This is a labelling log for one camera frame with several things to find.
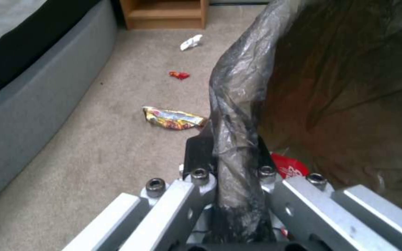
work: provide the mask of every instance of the gray bed frame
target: gray bed frame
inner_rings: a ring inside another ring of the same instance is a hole
[[[110,1],[102,0],[0,91],[0,191],[72,113],[109,58],[116,33]]]

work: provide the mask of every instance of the bolt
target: bolt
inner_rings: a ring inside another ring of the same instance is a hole
[[[209,172],[204,168],[197,168],[190,173],[195,186],[203,186],[209,182]]]
[[[150,198],[158,198],[165,192],[165,181],[162,178],[152,178],[145,184],[145,190]]]
[[[262,166],[258,170],[260,181],[264,184],[276,181],[276,170],[270,166]]]
[[[317,187],[319,190],[325,190],[327,186],[327,179],[319,173],[310,173],[306,176],[306,180]]]

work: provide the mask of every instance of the beige carpet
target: beige carpet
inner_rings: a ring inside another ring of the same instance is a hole
[[[0,194],[0,251],[60,250],[121,192],[178,177],[196,129],[145,122],[142,105],[209,116],[208,81],[263,6],[211,7],[206,30],[119,30],[110,60],[60,131]],[[202,33],[203,45],[180,52]],[[190,78],[168,77],[183,70]]]

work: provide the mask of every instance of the candy wrapper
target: candy wrapper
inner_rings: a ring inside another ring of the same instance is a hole
[[[202,35],[200,35],[200,34],[194,36],[193,38],[189,38],[187,41],[185,41],[184,43],[182,43],[180,45],[181,51],[185,51],[188,48],[198,46],[201,38],[202,38]]]
[[[184,73],[184,72],[178,73],[177,71],[171,71],[171,72],[169,72],[169,75],[172,77],[175,77],[179,80],[183,80],[183,79],[190,77],[189,73]]]
[[[143,106],[142,110],[144,111],[145,119],[151,124],[173,130],[203,127],[207,122],[207,118],[205,117],[180,111],[172,111],[152,106]]]

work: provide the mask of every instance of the black plastic bag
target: black plastic bag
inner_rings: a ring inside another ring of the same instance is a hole
[[[321,1],[297,18],[304,6],[270,3],[212,72],[219,241],[271,238],[259,119],[270,150],[402,207],[402,1]]]
[[[276,41],[295,19],[300,1],[270,3],[219,59],[210,78],[218,196],[217,242],[271,240],[272,228],[257,176],[257,118],[274,66]]]

